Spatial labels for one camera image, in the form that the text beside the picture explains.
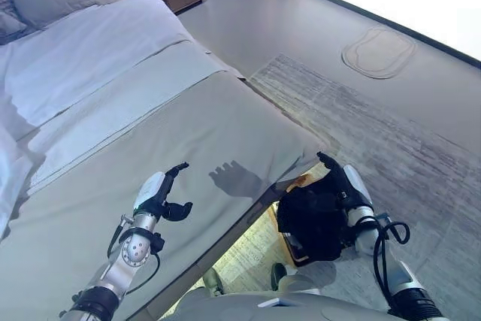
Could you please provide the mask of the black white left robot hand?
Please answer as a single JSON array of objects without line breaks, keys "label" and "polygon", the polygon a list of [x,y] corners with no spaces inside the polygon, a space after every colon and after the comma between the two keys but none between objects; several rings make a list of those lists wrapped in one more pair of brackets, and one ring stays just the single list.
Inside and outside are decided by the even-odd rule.
[{"label": "black white left robot hand", "polygon": [[183,162],[165,173],[153,174],[141,187],[133,207],[133,215],[148,213],[159,221],[161,218],[170,222],[179,222],[188,217],[192,202],[177,204],[167,201],[168,194],[174,184],[174,179],[189,164]]}]

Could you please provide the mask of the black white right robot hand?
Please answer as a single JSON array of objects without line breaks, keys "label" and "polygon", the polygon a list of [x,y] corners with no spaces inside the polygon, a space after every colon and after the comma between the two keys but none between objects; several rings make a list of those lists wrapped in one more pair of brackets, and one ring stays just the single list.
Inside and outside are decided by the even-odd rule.
[{"label": "black white right robot hand", "polygon": [[334,210],[343,211],[351,227],[371,219],[374,216],[373,203],[357,170],[351,165],[341,166],[325,153],[318,152],[317,156],[328,169],[320,183]]}]

